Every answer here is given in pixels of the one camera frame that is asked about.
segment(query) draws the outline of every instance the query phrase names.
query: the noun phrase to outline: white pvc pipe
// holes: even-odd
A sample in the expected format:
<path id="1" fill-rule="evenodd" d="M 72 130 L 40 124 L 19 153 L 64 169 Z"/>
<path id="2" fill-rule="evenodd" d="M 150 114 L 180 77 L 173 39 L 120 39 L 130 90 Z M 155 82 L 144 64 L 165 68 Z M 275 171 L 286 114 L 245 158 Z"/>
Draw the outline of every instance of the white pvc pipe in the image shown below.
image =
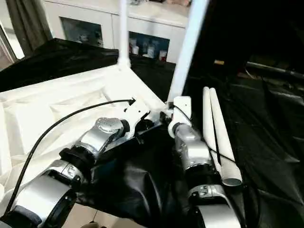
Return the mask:
<path id="1" fill-rule="evenodd" d="M 129 59 L 129 31 L 127 26 L 128 21 L 128 0 L 120 0 L 120 46 L 118 66 L 130 67 Z"/>
<path id="2" fill-rule="evenodd" d="M 233 151 L 225 126 L 223 114 L 219 106 L 218 96 L 214 88 L 210 89 L 210 100 L 215 132 L 218 141 L 218 151 L 220 154 L 232 160 L 230 161 L 229 159 L 220 156 L 222 181 L 223 184 L 227 186 L 237 186 L 242 183 L 242 175 L 235 162 L 233 162 L 235 160 Z"/>
<path id="3" fill-rule="evenodd" d="M 203 89 L 203 138 L 211 150 L 210 153 L 213 158 L 215 168 L 222 176 L 221 165 L 218 162 L 218 155 L 216 153 L 217 146 L 215 142 L 210 91 L 208 87 L 204 87 Z"/>
<path id="4" fill-rule="evenodd" d="M 182 95 L 208 5 L 209 0 L 192 1 L 186 35 L 175 67 L 168 102 L 173 102 L 175 97 Z"/>

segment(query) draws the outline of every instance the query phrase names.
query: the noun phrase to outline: black fabric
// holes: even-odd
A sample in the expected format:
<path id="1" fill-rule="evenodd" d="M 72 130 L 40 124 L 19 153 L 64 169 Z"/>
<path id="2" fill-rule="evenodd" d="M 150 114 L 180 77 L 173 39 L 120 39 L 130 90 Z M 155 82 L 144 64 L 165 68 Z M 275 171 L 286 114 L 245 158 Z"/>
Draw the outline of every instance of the black fabric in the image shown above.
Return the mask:
<path id="1" fill-rule="evenodd" d="M 7 80 L 0 90 L 105 67 L 116 60 L 116 50 L 55 39 L 33 57 L 2 71 L 0 76 Z M 131 62 L 135 73 L 165 101 L 174 65 L 144 57 L 131 57 Z M 220 71 L 203 74 L 199 64 L 194 66 L 184 94 L 192 98 L 193 121 L 201 129 L 202 89 L 217 90 L 244 179 L 242 194 L 226 189 L 241 221 L 248 228 L 303 227 L 303 92 Z M 93 182 L 83 187 L 78 201 L 146 227 L 189 227 L 187 187 L 173 143 L 162 126 L 111 150 L 93 169 Z"/>

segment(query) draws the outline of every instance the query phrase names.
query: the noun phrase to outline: white styrofoam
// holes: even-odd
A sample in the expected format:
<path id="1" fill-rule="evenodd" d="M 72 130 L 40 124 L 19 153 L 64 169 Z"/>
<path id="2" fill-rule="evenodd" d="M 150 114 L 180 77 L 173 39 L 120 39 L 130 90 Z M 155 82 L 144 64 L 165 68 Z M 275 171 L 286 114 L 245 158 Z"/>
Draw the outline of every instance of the white styrofoam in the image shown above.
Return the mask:
<path id="1" fill-rule="evenodd" d="M 6 125 L 3 105 L 0 103 L 0 175 L 3 175 L 12 168 Z"/>
<path id="2" fill-rule="evenodd" d="M 48 105 L 14 104 L 5 112 L 11 156 L 28 154 L 39 136 L 55 122 Z"/>

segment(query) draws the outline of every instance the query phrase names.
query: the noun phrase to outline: white cabinet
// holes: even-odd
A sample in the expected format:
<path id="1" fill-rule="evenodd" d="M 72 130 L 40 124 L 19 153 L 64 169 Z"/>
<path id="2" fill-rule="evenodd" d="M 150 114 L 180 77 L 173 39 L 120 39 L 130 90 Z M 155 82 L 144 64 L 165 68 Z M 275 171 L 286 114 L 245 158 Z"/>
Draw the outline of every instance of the white cabinet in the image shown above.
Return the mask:
<path id="1" fill-rule="evenodd" d="M 44 0 L 53 37 L 116 49 L 120 35 L 118 6 L 119 0 Z M 159 58 L 162 53 L 164 60 L 176 63 L 187 16 L 188 8 L 178 5 L 143 2 L 129 6 L 130 43 L 140 55 Z"/>
<path id="2" fill-rule="evenodd" d="M 54 38 L 114 48 L 111 14 L 48 1 L 45 10 Z"/>
<path id="3" fill-rule="evenodd" d="M 119 16 L 113 15 L 112 22 L 114 32 L 114 47 L 119 49 Z M 177 62 L 177 58 L 180 54 L 180 48 L 185 35 L 184 28 L 164 25 L 146 20 L 129 18 L 128 29 L 130 32 L 133 33 L 148 35 L 149 43 L 153 42 L 153 40 L 156 40 L 159 46 L 164 46 L 164 48 L 158 48 L 158 51 L 155 54 L 156 58 L 158 58 L 159 56 L 159 51 L 161 49 L 164 49 L 165 51 L 167 51 L 167 62 Z"/>

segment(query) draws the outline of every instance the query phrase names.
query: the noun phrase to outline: white frame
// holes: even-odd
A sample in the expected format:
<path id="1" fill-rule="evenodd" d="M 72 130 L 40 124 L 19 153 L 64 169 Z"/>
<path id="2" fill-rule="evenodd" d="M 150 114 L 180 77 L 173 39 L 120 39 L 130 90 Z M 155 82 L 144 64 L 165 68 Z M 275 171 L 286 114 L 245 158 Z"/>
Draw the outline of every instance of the white frame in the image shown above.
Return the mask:
<path id="1" fill-rule="evenodd" d="M 54 38 L 66 39 L 60 17 L 81 20 L 101 26 L 104 48 L 114 48 L 111 14 L 68 6 L 52 2 L 44 2 L 48 10 L 48 21 Z"/>

